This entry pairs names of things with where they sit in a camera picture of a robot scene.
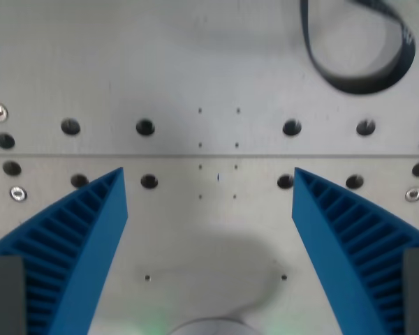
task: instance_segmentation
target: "black belt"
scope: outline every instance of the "black belt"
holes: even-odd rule
[[[402,30],[402,46],[395,58],[388,64],[388,66],[392,66],[389,72],[386,71],[385,74],[368,75],[365,77],[338,77],[324,69],[315,59],[310,45],[308,0],[300,0],[302,33],[307,53],[315,69],[336,89],[350,94],[371,94],[383,91],[401,80],[411,67],[416,53],[414,36],[399,14],[389,7],[389,5],[383,3],[382,0],[352,0],[352,2],[374,10],[400,24],[400,29]]]

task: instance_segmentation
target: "black strap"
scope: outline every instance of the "black strap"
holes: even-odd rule
[[[371,94],[383,91],[401,80],[411,67],[416,53],[414,36],[397,12],[382,0],[352,0],[352,2],[372,9],[400,24],[400,29],[402,30],[402,46],[395,58],[386,67],[385,72],[365,77],[337,77],[324,69],[315,59],[310,45],[308,0],[300,0],[302,33],[309,58],[321,76],[340,91],[350,94]]]

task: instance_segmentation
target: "gray metal surface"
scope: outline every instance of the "gray metal surface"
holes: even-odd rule
[[[419,335],[419,248],[404,254],[405,334]]]
[[[414,158],[25,157],[16,158],[18,177],[3,173],[5,160],[0,237],[73,191],[74,174],[92,180],[124,167],[129,219],[91,335],[164,335],[210,317],[241,320],[264,335],[340,334],[291,220],[292,190],[277,187],[295,166],[341,185],[360,174],[357,194],[419,228],[419,201],[405,200],[419,186]],[[140,184],[146,173],[159,181],[154,190]],[[9,196],[15,184],[27,190],[25,202]]]
[[[25,278],[21,257],[0,256],[0,335],[26,335]]]
[[[311,37],[332,72],[370,73],[397,52],[392,22],[318,2]],[[392,2],[416,59],[393,88],[355,97],[309,63],[299,1],[0,0],[0,132],[19,154],[418,155],[419,1]],[[66,117],[78,136],[62,133]],[[143,117],[148,138],[135,130]],[[302,123],[291,139],[290,118]],[[363,119],[376,122],[369,138],[355,133]]]
[[[187,323],[171,335],[258,335],[242,323],[224,319],[205,319]]]

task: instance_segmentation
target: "blue 3d-printed part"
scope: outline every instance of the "blue 3d-printed part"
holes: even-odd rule
[[[404,334],[402,256],[419,230],[298,168],[292,217],[343,334]]]
[[[0,240],[24,260],[28,335],[86,335],[127,221],[119,168]]]

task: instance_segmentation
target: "metal plate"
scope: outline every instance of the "metal plate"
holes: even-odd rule
[[[394,23],[318,2],[311,37],[333,72],[373,72],[397,51]],[[419,1],[393,2],[416,59],[393,88],[355,97],[309,63],[299,1],[0,0],[0,132],[19,154],[418,155]],[[77,137],[62,133],[65,117]],[[150,138],[135,130],[143,117]],[[290,118],[295,138],[282,133]],[[369,138],[355,132],[365,118]]]
[[[277,187],[295,166],[341,185],[361,174],[358,194],[419,228],[419,201],[405,200],[419,186],[416,158],[25,157],[16,159],[18,177],[3,173],[4,161],[0,237],[73,191],[72,175],[92,180],[124,167],[129,219],[92,335],[165,335],[210,317],[241,320],[264,335],[341,334],[291,220],[292,190]],[[140,185],[146,173],[158,178],[154,190]],[[26,201],[10,198],[14,185],[26,189]]]

